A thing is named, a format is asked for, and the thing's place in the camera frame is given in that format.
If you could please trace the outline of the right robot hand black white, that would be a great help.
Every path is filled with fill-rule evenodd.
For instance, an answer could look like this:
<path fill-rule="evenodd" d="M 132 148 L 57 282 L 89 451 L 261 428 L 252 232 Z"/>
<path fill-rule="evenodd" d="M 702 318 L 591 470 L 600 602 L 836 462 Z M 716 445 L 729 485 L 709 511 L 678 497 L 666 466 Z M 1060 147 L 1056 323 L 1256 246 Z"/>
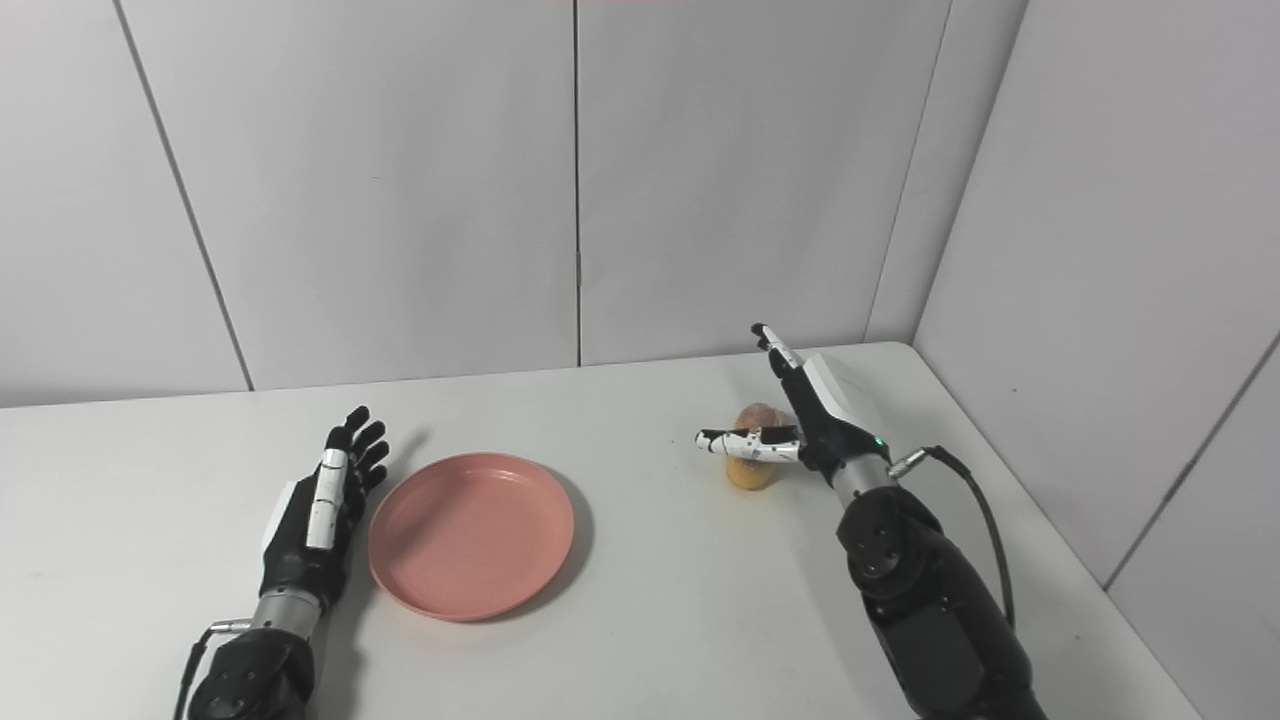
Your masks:
<path fill-rule="evenodd" d="M 795 423 L 787 427 L 703 429 L 695 446 L 708 454 L 744 461 L 801 464 L 831 486 L 865 493 L 893 484 L 890 447 L 869 423 L 856 418 L 851 401 L 819 354 L 803 359 L 765 323 L 751 325 L 780 380 Z"/>

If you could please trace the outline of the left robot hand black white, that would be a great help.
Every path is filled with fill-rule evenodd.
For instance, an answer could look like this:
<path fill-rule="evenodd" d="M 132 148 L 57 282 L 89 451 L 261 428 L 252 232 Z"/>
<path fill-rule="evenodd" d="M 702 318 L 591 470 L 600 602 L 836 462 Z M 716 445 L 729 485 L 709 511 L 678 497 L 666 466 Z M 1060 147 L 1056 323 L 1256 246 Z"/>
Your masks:
<path fill-rule="evenodd" d="M 387 427 L 356 407 L 333 427 L 315 469 L 284 495 L 279 518 L 262 552 L 261 596 L 301 591 L 323 611 L 346 592 L 353 534 L 369 496 L 387 479 L 390 451 Z"/>

